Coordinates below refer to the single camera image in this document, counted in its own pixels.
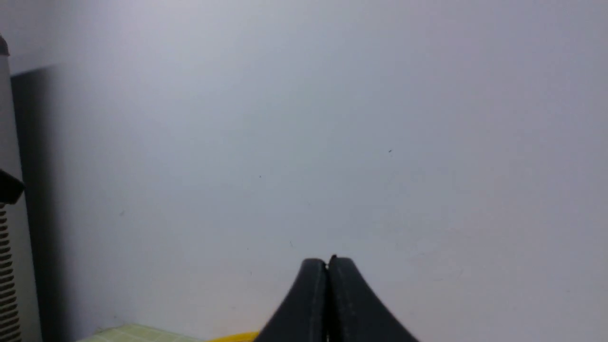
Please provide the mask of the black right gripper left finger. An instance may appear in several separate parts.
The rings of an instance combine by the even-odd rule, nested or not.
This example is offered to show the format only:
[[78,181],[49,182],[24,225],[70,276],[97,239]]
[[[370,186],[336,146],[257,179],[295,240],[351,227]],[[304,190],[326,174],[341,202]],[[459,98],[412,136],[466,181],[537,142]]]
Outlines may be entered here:
[[256,342],[325,342],[328,275],[319,258],[302,261],[287,295]]

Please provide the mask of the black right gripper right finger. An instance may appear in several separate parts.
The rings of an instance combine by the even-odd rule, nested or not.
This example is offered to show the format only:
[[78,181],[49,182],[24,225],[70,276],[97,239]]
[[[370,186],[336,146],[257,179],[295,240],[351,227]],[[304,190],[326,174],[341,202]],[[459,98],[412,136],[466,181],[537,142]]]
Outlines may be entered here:
[[377,297],[351,258],[332,256],[328,339],[331,342],[417,342]]

